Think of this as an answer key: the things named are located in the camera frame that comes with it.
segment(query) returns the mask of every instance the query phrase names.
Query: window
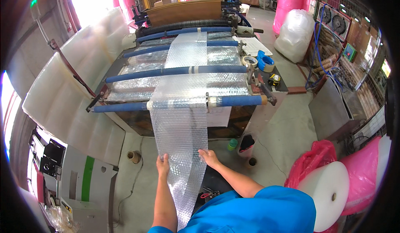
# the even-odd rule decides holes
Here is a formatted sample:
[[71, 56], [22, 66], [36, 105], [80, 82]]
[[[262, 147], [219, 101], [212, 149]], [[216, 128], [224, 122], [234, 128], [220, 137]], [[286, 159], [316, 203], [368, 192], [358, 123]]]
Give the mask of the window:
[[14, 125], [15, 115], [17, 114], [18, 107], [21, 104], [21, 98], [17, 95], [11, 85], [10, 79], [6, 72], [2, 75], [2, 91], [1, 91], [1, 105], [2, 105], [2, 120], [3, 120], [3, 133], [4, 141], [7, 147], [7, 157], [10, 158], [10, 139], [11, 132]]

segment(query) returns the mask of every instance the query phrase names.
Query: hand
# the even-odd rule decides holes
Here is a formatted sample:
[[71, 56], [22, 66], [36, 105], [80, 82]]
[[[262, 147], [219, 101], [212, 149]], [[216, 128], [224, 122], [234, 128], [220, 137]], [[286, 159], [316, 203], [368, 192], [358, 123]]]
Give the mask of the hand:
[[221, 163], [219, 162], [217, 155], [212, 150], [198, 150], [199, 154], [204, 158], [207, 165], [215, 169]]
[[170, 165], [168, 164], [168, 154], [164, 154], [164, 161], [161, 161], [160, 155], [158, 155], [156, 162], [158, 177], [167, 177], [170, 171]]

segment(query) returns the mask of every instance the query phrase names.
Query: tape roll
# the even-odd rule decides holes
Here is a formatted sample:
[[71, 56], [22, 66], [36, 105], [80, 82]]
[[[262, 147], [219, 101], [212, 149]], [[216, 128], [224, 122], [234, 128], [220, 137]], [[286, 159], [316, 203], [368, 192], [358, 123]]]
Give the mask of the tape roll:
[[258, 60], [252, 56], [244, 56], [242, 58], [242, 64], [243, 64], [243, 66], [249, 65], [252, 67], [257, 67]]

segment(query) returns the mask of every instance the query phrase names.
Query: white foam roll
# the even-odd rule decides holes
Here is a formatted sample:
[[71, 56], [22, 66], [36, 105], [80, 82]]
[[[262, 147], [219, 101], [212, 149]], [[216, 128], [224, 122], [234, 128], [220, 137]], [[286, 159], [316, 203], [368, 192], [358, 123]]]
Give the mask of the white foam roll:
[[339, 218], [349, 193], [346, 166], [339, 161], [322, 166], [309, 173], [298, 189], [312, 197], [317, 211], [314, 231], [331, 227]]

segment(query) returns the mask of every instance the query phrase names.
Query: bubble wrap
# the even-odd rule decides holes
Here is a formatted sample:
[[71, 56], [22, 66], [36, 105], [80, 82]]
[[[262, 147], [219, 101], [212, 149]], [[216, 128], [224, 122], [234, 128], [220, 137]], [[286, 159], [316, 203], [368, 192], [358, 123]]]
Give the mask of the bubble wrap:
[[208, 78], [209, 74], [163, 76], [149, 101], [158, 154], [169, 156], [168, 185], [178, 230], [192, 216], [207, 166], [197, 151], [208, 149]]
[[164, 68], [206, 65], [207, 32], [197, 32], [176, 37], [168, 50]]
[[[171, 44], [175, 38], [144, 41], [138, 50], [153, 46]], [[233, 40], [230, 32], [208, 33], [207, 40]], [[138, 71], [164, 68], [168, 51], [158, 51], [149, 54], [134, 56], [128, 59], [121, 74]], [[236, 47], [213, 46], [207, 47], [207, 64], [214, 65], [241, 65]], [[160, 77], [146, 77], [135, 80], [124, 80], [113, 83], [108, 101], [142, 101], [149, 100], [156, 88]], [[248, 95], [245, 74], [214, 74], [207, 80], [207, 91], [211, 96]]]

